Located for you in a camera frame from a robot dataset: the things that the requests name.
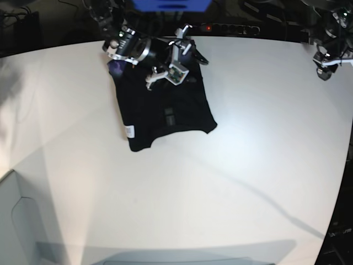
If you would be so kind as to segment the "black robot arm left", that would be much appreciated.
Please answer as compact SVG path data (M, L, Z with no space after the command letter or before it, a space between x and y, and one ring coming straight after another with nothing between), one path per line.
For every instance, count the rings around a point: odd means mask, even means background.
M306 33L316 48L317 76L327 81L344 63L352 64L352 1L240 1L253 17Z

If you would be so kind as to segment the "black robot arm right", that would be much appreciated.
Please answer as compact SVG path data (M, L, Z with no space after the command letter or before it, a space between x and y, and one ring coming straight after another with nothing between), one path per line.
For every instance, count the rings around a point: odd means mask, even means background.
M161 36L162 24L153 29L151 19L125 11L126 1L89 1L88 10L104 37L103 51L114 61L151 69L145 77L146 88L160 80L178 86L190 73L187 57L201 65L209 61L197 50L187 35L192 25L174 30L174 36Z

